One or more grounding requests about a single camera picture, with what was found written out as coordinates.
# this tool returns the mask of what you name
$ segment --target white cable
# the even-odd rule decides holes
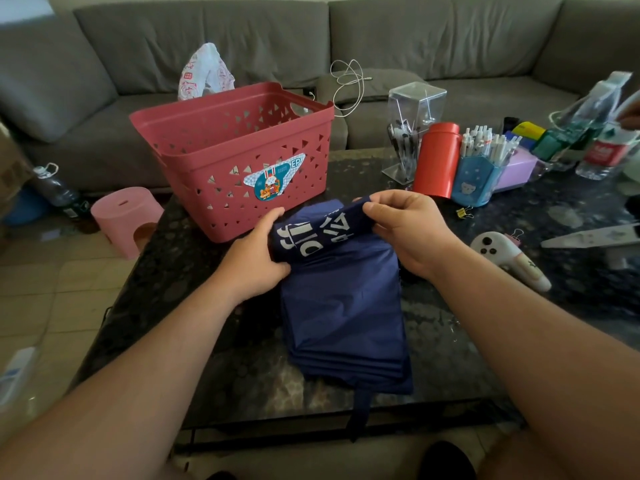
[[[333,65],[337,62],[341,62],[347,66],[347,69],[345,69],[344,72],[340,75],[336,75],[333,73]],[[359,74],[356,72],[356,70],[353,67],[351,67],[351,64],[354,64],[354,63],[360,69]],[[373,78],[364,77],[364,72],[362,71],[362,67],[360,66],[360,63],[356,59],[351,59],[349,63],[346,63],[345,61],[341,61],[341,60],[333,61],[331,63],[331,66],[329,67],[329,72],[331,72],[331,75],[334,76],[334,78],[336,79],[336,83],[338,84],[338,88],[335,90],[332,98],[334,105],[335,105],[335,97],[338,95],[341,88],[345,86],[351,86],[352,84],[358,85],[358,98],[356,99],[356,102],[353,105],[344,108],[343,111],[348,111],[347,114],[336,114],[335,116],[336,118],[346,118],[348,115],[350,115],[352,112],[356,110],[356,108],[358,107],[358,104],[360,104],[360,101],[362,101],[362,98],[364,97],[364,81],[372,80]],[[342,81],[340,80],[344,77],[349,77],[349,76],[355,77],[355,79],[351,79],[348,82],[345,82],[344,79]]]

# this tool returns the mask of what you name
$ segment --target pink plastic stool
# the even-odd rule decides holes
[[[157,224],[164,212],[144,187],[129,187],[102,197],[91,213],[107,239],[126,259],[140,255],[134,233],[145,224]]]

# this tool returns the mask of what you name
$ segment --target plastic bag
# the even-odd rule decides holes
[[[234,89],[234,81],[215,44],[208,42],[184,66],[178,85],[178,101]]]

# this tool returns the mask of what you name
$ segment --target hand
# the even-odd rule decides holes
[[[449,249],[462,244],[445,224],[436,202],[426,195],[386,190],[371,195],[362,209],[376,222],[373,231],[394,247],[404,267],[425,279],[432,280]]]
[[[227,287],[236,302],[266,293],[291,272],[287,263],[271,260],[267,246],[273,223],[283,214],[283,207],[271,209],[249,235],[236,239],[210,278]]]
[[[640,130],[640,101],[629,105],[618,115],[620,126],[626,130]]]

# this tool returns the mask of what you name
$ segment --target coffee table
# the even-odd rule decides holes
[[[357,196],[395,188],[395,182],[381,174],[383,154],[382,149],[332,152],[326,192],[309,203],[331,198],[347,203]],[[539,246],[545,239],[573,231],[549,217],[550,208],[573,209],[584,221],[581,228],[587,229],[631,222],[624,201],[613,178],[593,182],[571,172],[551,173],[524,188],[496,194],[487,206],[471,211],[473,219],[459,219],[455,210],[460,206],[452,201],[438,204],[447,224],[466,243],[485,231],[511,233],[521,228],[524,252],[553,283],[548,298],[640,349],[640,267],[609,271],[598,250],[542,250]],[[85,357],[76,383],[96,373],[160,322],[214,272],[227,249],[228,244],[210,242],[172,198]],[[457,417],[456,424],[478,421],[477,415],[464,416],[468,408],[452,413],[456,410],[452,405],[494,404],[507,397],[504,387],[435,288],[406,272],[401,278],[415,392],[411,396],[379,394],[373,411],[400,411],[397,408],[403,405],[417,404],[418,411],[432,406],[428,419],[432,424],[446,424],[442,420],[447,417]],[[465,299],[464,290],[459,299]],[[500,299],[500,290],[495,299]],[[224,429],[350,411],[353,394],[348,388],[324,380],[305,381],[288,363],[278,311],[277,290],[233,311],[205,367],[183,428]],[[483,417],[485,421],[496,419],[494,415]],[[192,450],[193,438],[191,435],[189,442]]]

